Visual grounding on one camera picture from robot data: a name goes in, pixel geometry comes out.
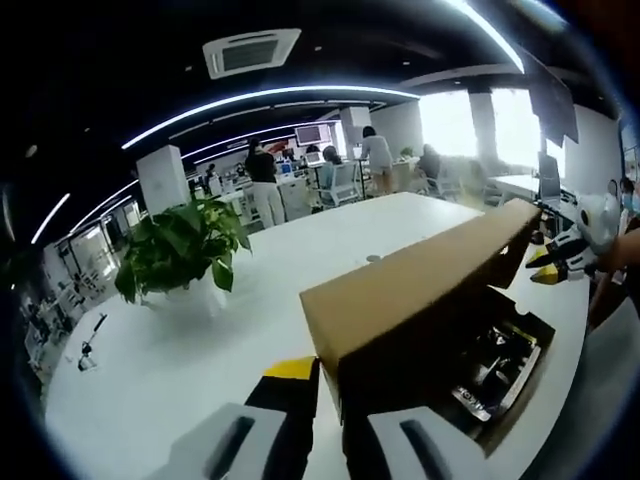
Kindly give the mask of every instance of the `ceiling air conditioner vent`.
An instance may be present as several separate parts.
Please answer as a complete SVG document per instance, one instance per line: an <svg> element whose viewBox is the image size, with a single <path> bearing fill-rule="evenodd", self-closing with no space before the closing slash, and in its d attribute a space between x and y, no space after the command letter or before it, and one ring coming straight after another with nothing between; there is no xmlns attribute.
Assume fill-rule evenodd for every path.
<svg viewBox="0 0 640 480"><path fill-rule="evenodd" d="M265 30L221 38L202 46L212 80L263 68L280 67L291 53L300 30Z"/></svg>

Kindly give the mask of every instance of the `robotic arm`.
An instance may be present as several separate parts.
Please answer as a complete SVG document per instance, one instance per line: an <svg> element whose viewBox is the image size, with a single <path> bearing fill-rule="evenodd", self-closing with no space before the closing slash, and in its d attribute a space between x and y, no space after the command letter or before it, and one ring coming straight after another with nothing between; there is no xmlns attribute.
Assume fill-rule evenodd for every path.
<svg viewBox="0 0 640 480"><path fill-rule="evenodd" d="M527 268L538 268L532 281L556 285L579 280L613 245L620 222L620 205L614 196L581 196L577 210L575 225L540 247L527 262Z"/></svg>

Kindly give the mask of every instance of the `ceiling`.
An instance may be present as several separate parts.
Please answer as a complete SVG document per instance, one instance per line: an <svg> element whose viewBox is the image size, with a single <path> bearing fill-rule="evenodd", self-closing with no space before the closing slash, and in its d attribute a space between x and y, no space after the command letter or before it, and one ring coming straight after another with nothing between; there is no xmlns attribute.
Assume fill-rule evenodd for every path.
<svg viewBox="0 0 640 480"><path fill-rule="evenodd" d="M485 5L483 15L505 36L543 63L584 73L561 41L550 39L521 14L509 7L495 9L495 2L476 3ZM406 99L362 92L251 99L193 115L128 150L120 148L199 105L294 85L393 89L403 80L432 72L509 63L493 40L444 0L115 0L99 7L58 2L40 10L17 8L23 10L15 12L15 21L24 28L12 39L17 48L6 61L12 65L7 109L13 121L0 173L15 184L13 204L18 198L38 198L37 207L16 207L16 235L22 239L31 238L62 195L72 194L47 227L44 242L66 234L91 208L131 181L138 158L167 142L184 154L255 130L312 121L354 100L392 105ZM284 66L209 78L204 43L293 27L302 34ZM480 80L467 78L465 85L475 81ZM452 82L440 85L449 87L454 88ZM599 96L591 87L586 90L583 96L589 101ZM308 101L331 102L274 107ZM263 107L270 108L215 121ZM38 153L25 159L32 144L38 145Z"/></svg>

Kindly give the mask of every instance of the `box flap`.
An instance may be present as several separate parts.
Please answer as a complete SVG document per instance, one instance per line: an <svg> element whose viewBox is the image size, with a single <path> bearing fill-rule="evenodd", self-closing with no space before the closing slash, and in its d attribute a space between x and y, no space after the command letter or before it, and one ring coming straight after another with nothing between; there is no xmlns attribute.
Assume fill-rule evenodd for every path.
<svg viewBox="0 0 640 480"><path fill-rule="evenodd" d="M428 308L466 279L507 287L539 215L534 205L512 200L302 292L309 330L328 373L337 372L345 355Z"/></svg>

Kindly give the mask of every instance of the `white desk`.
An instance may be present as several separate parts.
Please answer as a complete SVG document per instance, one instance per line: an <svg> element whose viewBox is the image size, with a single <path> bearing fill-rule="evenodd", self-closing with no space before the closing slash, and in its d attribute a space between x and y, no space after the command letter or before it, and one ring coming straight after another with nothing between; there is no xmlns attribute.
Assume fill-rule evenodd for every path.
<svg viewBox="0 0 640 480"><path fill-rule="evenodd" d="M512 197L524 198L533 202L538 195L540 187L540 180L531 175L505 175L501 177L491 177L489 180L494 182L502 191L500 205ZM573 193L564 185L561 187L562 190ZM576 222L578 215L575 205L564 201L560 202L556 213L573 223Z"/></svg>
<svg viewBox="0 0 640 480"><path fill-rule="evenodd" d="M69 339L49 388L46 424L65 454L90 472L82 478L145 477L166 462L177 437L223 403L243 402L273 363L313 353L301 290L365 265L368 255L387 255L477 215L402 193L258 232L251 236L253 256L240 252L234 260L234 291L224 313L204 324L188 313L159 319L113 297L88 312ZM530 275L521 270L507 293L520 311L547 320L556 336L526 411L488 459L498 480L519 478L545 442L584 338L586 280L549 287L532 283ZM98 368L80 373L80 345L100 312L109 318L93 344ZM341 429L322 375L304 478L348 478Z"/></svg>

